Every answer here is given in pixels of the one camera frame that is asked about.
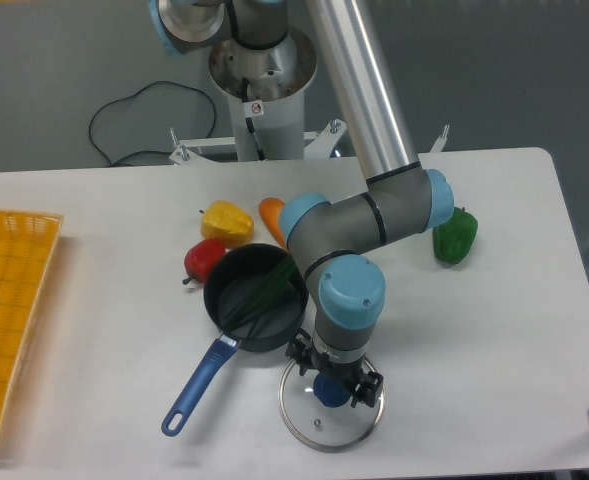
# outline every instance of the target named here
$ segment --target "gray floor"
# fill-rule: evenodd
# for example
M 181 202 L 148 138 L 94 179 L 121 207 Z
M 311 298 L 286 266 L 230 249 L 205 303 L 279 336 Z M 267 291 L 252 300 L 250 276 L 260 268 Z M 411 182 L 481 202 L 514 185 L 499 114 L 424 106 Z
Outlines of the gray floor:
M 304 2 L 289 3 L 291 23 L 314 38 Z M 429 149 L 445 123 L 452 125 L 452 150 L 547 149 L 583 246 L 589 236 L 589 1 L 369 3 L 419 150 Z M 206 58 L 206 52 L 165 56 L 145 0 L 0 5 L 0 171 L 104 166 L 87 140 L 92 114 L 155 80 L 206 90 L 219 109 L 215 136 L 230 135 Z M 340 116 L 332 92 L 321 65 L 308 90 L 308 130 Z M 170 126 L 180 138 L 202 137 L 210 120 L 201 98 L 161 88 L 107 112 L 95 136 L 119 158 L 170 149 Z M 586 270 L 589 277 L 589 263 Z

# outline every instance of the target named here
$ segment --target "green onion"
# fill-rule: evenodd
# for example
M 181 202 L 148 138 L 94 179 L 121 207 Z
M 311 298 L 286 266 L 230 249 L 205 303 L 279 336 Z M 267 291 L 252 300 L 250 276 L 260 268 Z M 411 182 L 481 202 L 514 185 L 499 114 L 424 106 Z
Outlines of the green onion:
M 232 312 L 221 322 L 227 332 L 239 329 L 248 323 L 254 322 L 247 338 L 250 338 L 261 316 L 269 311 L 278 297 L 283 293 L 291 276 L 296 272 L 296 264 L 291 255 L 281 260 L 263 279 L 252 294 L 239 302 Z

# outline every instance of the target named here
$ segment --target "blue pan handle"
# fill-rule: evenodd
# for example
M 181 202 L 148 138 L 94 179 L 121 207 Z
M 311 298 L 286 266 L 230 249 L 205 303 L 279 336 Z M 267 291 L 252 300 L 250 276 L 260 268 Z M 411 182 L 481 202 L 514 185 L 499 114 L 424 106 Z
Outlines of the blue pan handle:
M 185 422 L 196 408 L 199 400 L 207 390 L 210 382 L 216 375 L 216 372 L 225 365 L 232 356 L 238 351 L 238 342 L 221 335 L 212 342 L 212 345 L 203 356 L 203 360 L 192 374 L 192 377 L 183 388 L 183 391 L 172 405 L 170 412 L 163 420 L 161 430 L 168 437 L 174 437 L 183 429 Z M 176 425 L 170 427 L 177 415 L 181 419 Z

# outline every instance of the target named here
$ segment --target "pan handle hole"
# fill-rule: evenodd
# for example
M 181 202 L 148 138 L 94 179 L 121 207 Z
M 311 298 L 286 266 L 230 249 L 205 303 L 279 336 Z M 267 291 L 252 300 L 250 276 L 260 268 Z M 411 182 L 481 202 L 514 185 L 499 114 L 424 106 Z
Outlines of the pan handle hole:
M 168 422 L 167 428 L 168 430 L 175 430 L 176 427 L 181 423 L 183 419 L 183 414 L 181 412 L 176 412 L 172 419 Z

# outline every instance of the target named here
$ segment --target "yellow plastic basket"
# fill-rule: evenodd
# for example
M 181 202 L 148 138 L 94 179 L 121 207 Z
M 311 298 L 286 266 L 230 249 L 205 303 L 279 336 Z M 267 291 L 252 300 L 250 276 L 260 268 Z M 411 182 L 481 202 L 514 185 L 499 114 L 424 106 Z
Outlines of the yellow plastic basket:
M 0 210 L 0 427 L 63 217 Z

